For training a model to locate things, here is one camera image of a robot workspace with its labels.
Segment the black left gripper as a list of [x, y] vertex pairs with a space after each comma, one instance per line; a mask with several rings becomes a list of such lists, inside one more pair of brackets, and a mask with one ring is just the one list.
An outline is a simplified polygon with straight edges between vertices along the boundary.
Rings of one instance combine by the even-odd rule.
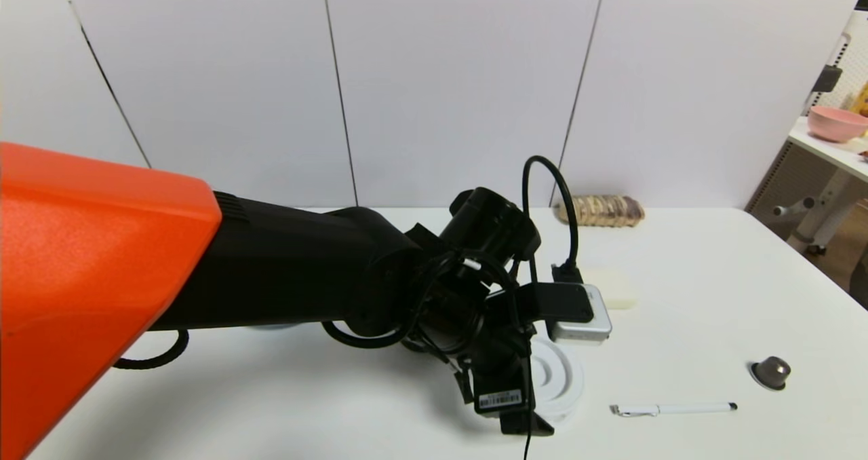
[[484, 329], [473, 343], [473, 394], [477, 414], [500, 416], [502, 435], [552, 436], [555, 427], [535, 413], [529, 325]]

